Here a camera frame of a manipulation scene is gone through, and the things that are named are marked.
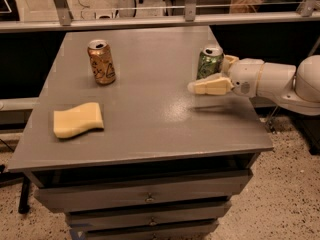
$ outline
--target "brown can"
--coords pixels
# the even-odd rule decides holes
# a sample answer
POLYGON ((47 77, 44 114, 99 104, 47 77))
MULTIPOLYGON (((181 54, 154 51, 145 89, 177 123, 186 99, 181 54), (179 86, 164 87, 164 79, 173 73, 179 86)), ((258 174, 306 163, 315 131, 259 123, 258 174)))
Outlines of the brown can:
POLYGON ((99 84, 111 84, 116 80, 110 46, 106 40, 92 40, 88 45, 91 69, 99 84))

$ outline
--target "drawer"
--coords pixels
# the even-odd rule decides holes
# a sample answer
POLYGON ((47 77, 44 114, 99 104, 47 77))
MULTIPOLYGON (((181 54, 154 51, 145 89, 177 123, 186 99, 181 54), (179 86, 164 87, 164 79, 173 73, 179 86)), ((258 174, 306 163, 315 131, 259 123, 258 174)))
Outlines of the drawer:
POLYGON ((150 226, 183 221, 217 219, 230 208, 230 202, 217 201, 226 198, 201 199, 169 203, 107 209, 96 212, 76 212, 66 216, 67 224, 75 231, 150 226))
POLYGON ((121 230, 102 230, 86 233, 86 240, 164 240, 176 236, 205 235, 218 224, 214 220, 173 223, 156 227, 137 227, 121 230))
POLYGON ((134 205, 148 205, 241 192, 250 170, 199 173, 53 189, 39 189, 35 197, 52 212, 74 212, 134 205))

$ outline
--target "green can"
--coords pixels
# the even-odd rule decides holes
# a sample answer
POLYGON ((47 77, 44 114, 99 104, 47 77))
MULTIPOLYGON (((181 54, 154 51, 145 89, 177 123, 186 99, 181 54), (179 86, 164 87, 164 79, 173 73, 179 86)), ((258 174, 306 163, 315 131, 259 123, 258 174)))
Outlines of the green can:
POLYGON ((206 45, 199 55, 197 79, 220 73, 223 57, 223 50, 219 45, 206 45))

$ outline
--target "metal post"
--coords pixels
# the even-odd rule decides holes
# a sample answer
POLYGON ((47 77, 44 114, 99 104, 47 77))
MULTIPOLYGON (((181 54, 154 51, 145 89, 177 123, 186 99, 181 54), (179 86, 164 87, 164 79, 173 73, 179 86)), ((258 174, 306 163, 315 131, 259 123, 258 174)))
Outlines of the metal post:
POLYGON ((317 0, 304 0, 297 9, 302 17, 310 17, 314 11, 317 0))
POLYGON ((56 5, 60 24, 62 26, 70 26, 73 20, 73 16, 70 12, 67 0, 53 0, 53 1, 56 5))
POLYGON ((186 21, 194 21, 196 18, 197 0, 186 0, 184 18, 186 21))

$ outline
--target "gray tabletop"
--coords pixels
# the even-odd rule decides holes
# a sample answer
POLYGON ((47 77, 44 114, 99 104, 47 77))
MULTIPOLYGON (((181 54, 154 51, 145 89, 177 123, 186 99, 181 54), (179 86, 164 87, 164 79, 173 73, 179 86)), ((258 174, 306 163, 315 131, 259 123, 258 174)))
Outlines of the gray tabletop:
POLYGON ((245 97, 195 96, 200 50, 215 39, 207 27, 68 33, 9 170, 134 163, 261 152, 272 143, 245 97), (95 83, 87 45, 106 39, 117 80, 95 83), (103 131, 59 140, 53 111, 98 102, 103 131))

